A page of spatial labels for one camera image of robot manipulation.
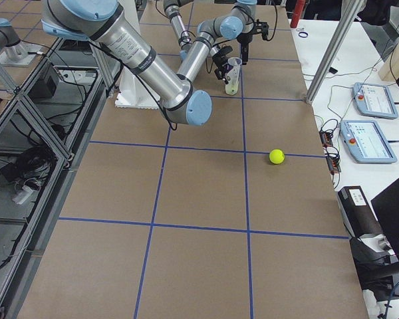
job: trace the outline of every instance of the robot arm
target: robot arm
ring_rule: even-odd
[[[7,56],[14,61],[21,60],[28,55],[10,22],[0,18],[0,50],[2,48],[5,48]]]
[[[211,115],[211,98],[183,74],[173,72],[124,18],[117,0],[43,0],[43,28],[54,36],[92,40],[107,46],[132,73],[160,95],[170,121],[202,125]]]

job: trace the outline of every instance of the white base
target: white base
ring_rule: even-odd
[[[32,45],[30,43],[23,43],[24,47],[28,52],[38,52],[41,50],[41,45]],[[35,59],[36,54],[28,54],[25,58],[14,61],[7,57],[6,52],[0,54],[0,63],[3,66],[22,66],[26,67],[31,64],[31,62]]]
[[[156,100],[160,100],[148,85],[146,85]],[[129,71],[124,69],[121,82],[120,93],[115,101],[115,106],[118,108],[155,108],[158,109],[157,104],[152,99],[150,94],[139,83],[138,79]]]

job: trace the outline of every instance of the yellow ball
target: yellow ball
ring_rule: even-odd
[[[285,160],[285,154],[281,150],[273,150],[269,153],[271,163],[280,164]]]

